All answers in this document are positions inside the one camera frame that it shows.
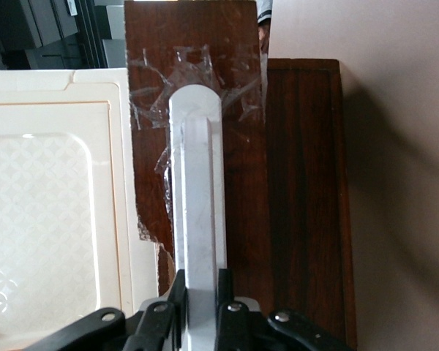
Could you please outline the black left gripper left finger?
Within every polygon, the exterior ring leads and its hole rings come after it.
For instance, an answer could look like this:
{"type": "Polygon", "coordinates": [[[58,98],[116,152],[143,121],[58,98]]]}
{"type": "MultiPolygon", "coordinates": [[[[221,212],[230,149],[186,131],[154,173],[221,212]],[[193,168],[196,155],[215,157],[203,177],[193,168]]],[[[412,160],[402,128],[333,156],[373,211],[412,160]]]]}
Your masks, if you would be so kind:
{"type": "Polygon", "coordinates": [[[177,272],[166,298],[144,301],[127,318],[102,308],[46,336],[27,350],[177,350],[186,296],[185,272],[177,272]]]}

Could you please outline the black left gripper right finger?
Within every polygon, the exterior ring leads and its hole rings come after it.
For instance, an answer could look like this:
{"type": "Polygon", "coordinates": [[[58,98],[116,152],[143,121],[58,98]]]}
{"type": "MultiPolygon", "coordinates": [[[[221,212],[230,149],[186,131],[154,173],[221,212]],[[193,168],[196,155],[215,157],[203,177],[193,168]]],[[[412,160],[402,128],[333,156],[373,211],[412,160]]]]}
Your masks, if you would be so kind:
{"type": "Polygon", "coordinates": [[[233,295],[232,270],[218,276],[216,350],[350,350],[351,348],[292,309],[264,316],[233,295]]]}

